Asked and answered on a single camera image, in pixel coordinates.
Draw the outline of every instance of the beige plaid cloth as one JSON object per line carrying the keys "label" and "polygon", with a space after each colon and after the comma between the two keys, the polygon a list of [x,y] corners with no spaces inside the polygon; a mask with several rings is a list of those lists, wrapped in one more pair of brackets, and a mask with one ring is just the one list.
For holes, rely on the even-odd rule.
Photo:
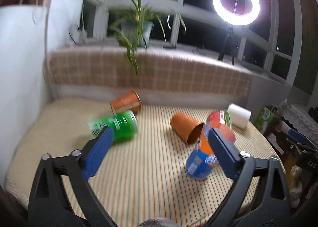
{"label": "beige plaid cloth", "polygon": [[138,77],[124,48],[63,48],[50,55],[48,72],[55,84],[203,92],[236,97],[247,97],[252,82],[248,70],[187,52],[140,49],[136,61]]}
{"label": "beige plaid cloth", "polygon": [[[137,115],[139,133],[131,141],[108,151],[89,184],[102,206],[120,227],[134,227],[144,220],[165,217],[181,226],[199,226],[218,208],[232,180],[215,167],[205,180],[186,175],[185,163],[195,148],[185,145],[170,127],[181,111],[205,121],[212,109],[143,106]],[[81,149],[91,138],[88,121],[110,112],[109,104],[83,99],[58,100],[47,105],[21,141],[10,166],[6,189],[25,206],[39,160],[44,153],[65,156]],[[233,127],[236,147],[254,157],[276,155],[265,137],[249,122],[245,130]],[[68,177],[66,193],[77,215],[84,216]],[[251,203],[258,178],[253,178],[242,210]]]}

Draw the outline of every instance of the green can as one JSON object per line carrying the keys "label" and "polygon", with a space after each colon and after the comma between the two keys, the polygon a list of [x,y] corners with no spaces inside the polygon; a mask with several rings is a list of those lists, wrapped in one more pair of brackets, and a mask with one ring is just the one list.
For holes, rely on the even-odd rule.
{"label": "green can", "polygon": [[138,123],[134,113],[130,110],[116,116],[101,118],[88,122],[93,137],[97,137],[100,131],[108,125],[114,130],[114,144],[130,140],[138,132]]}

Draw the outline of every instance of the plant pot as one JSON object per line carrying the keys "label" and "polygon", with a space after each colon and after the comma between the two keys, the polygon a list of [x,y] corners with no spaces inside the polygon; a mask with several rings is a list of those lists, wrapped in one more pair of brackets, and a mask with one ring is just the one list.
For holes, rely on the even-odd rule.
{"label": "plant pot", "polygon": [[[134,43],[138,42],[138,40],[136,39],[137,26],[138,24],[133,22],[124,22],[121,24],[122,32],[126,35],[128,39],[131,39]],[[145,38],[147,45],[153,26],[154,24],[150,21],[145,22],[143,25],[143,37]],[[142,38],[139,39],[139,47],[146,47]]]}

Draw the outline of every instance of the metal screw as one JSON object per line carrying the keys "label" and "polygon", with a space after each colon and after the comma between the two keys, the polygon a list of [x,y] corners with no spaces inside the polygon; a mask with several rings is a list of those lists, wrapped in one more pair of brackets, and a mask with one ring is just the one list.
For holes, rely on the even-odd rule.
{"label": "metal screw", "polygon": [[73,157],[77,157],[77,156],[79,156],[79,155],[81,155],[82,154],[82,151],[81,150],[74,150],[74,151],[72,151],[72,153],[71,153],[71,155],[73,156]]}
{"label": "metal screw", "polygon": [[46,154],[44,154],[43,156],[42,156],[42,160],[47,160],[48,158],[50,158],[51,157],[51,155],[49,155],[48,153],[46,153]]}
{"label": "metal screw", "polygon": [[244,157],[244,158],[248,158],[248,157],[251,156],[248,152],[245,152],[245,151],[241,151],[241,152],[240,152],[240,155],[241,155],[242,157]]}

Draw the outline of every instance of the striped tablecloth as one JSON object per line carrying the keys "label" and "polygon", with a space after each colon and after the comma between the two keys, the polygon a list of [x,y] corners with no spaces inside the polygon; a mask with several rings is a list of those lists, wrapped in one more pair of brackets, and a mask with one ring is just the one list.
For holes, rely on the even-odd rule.
{"label": "striped tablecloth", "polygon": [[[103,106],[96,101],[68,99],[44,109],[18,148],[7,190],[27,206],[40,156],[46,152],[63,156],[71,149],[81,148],[75,146],[79,139],[88,140],[90,136],[87,121],[99,116]],[[170,119],[178,111],[205,121],[212,109],[143,106],[137,116],[139,134],[132,141],[112,146],[97,175],[89,180],[101,204],[119,226],[137,226],[153,217],[166,217],[181,226],[199,226],[211,217],[231,187],[232,180],[225,177],[220,167],[214,168],[205,180],[186,175],[185,162],[195,144],[186,146],[172,131]],[[251,123],[246,130],[233,130],[239,150],[264,159],[276,155]],[[41,138],[35,140],[39,131]],[[48,145],[54,140],[59,140],[60,147],[74,144],[60,155],[54,153],[56,145]],[[31,156],[38,159],[31,163]],[[83,217],[68,177],[63,181],[75,213]],[[257,182],[257,178],[252,180],[242,209],[251,202]]]}

